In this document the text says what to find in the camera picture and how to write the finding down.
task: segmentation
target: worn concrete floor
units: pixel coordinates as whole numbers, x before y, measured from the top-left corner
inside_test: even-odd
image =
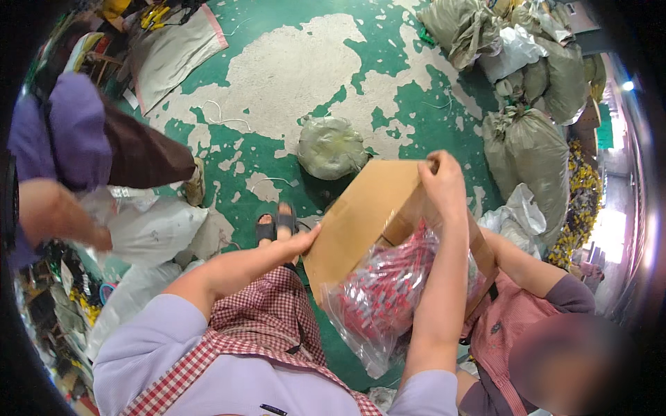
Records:
[[[265,202],[293,201],[317,218],[349,179],[326,182],[299,169],[295,156],[304,114],[331,112],[352,121],[378,158],[424,158],[445,148],[464,167],[468,205],[480,216],[501,204],[484,158],[482,117],[498,109],[475,69],[458,73],[439,47],[422,42],[419,0],[226,0],[209,2],[229,48],[213,56],[143,119],[205,160],[204,205],[215,208],[225,241],[254,244],[253,222]],[[223,118],[243,122],[214,124]],[[121,108],[141,118],[127,103]],[[284,180],[263,180],[263,178]],[[180,194],[170,186],[159,194]],[[235,250],[222,244],[222,251]],[[107,279],[126,266],[105,267]],[[379,380],[317,310],[330,364],[352,389],[397,388],[400,368]]]

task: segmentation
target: purple shirt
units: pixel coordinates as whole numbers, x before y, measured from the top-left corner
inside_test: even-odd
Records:
[[[97,88],[86,75],[63,73],[50,96],[53,143],[62,173],[71,184],[92,190],[109,182],[111,146]],[[58,179],[51,144],[37,99],[20,97],[14,106],[7,148],[16,156],[19,181]],[[39,259],[18,226],[10,264],[20,268]]]
[[[117,415],[190,351],[206,331],[201,311],[185,299],[159,295],[102,345],[93,366],[100,414]],[[444,370],[412,376],[389,416],[456,416],[456,376]],[[288,415],[359,415],[339,385],[314,370],[258,356],[219,355],[166,415],[263,415],[262,404]]]

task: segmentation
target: white cable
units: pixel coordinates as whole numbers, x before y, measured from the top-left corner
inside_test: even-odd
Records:
[[[226,33],[223,33],[223,35],[224,35],[224,36],[233,36],[234,33],[236,33],[236,31],[238,30],[238,28],[239,28],[243,23],[247,22],[248,20],[252,20],[252,17],[249,18],[249,19],[245,19],[244,21],[240,22],[240,23],[238,24],[238,26],[236,26],[236,28],[234,29],[234,31],[233,31],[232,33],[229,33],[228,35],[227,35]]]
[[[250,192],[254,192],[254,187],[259,185],[259,182],[263,180],[283,180],[287,182],[287,185],[291,186],[292,188],[294,187],[294,185],[291,185],[291,183],[285,178],[261,178],[260,180],[256,181],[256,184],[252,185],[252,189],[250,189]]]
[[[208,121],[210,121],[211,123],[213,123],[213,124],[224,124],[224,123],[226,123],[227,121],[242,121],[243,123],[245,123],[245,125],[247,125],[247,127],[248,127],[248,131],[252,131],[252,129],[250,128],[250,123],[246,122],[246,121],[243,120],[242,118],[228,118],[228,119],[226,119],[226,120],[222,120],[222,109],[220,108],[220,105],[219,105],[218,103],[216,103],[216,102],[214,102],[214,101],[212,101],[212,100],[207,100],[207,101],[201,106],[201,111],[204,110],[204,107],[205,107],[206,104],[208,104],[208,103],[213,103],[213,104],[215,104],[215,105],[217,106],[218,119],[220,120],[220,121],[215,121],[215,120],[213,120],[212,118],[209,118]]]

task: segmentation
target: red checkered apron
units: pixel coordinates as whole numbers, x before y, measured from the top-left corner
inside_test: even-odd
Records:
[[[314,369],[353,396],[363,416],[381,416],[370,399],[326,368],[319,327],[298,275],[278,267],[217,301],[201,342],[144,390],[121,415],[162,415],[220,354],[261,355]]]

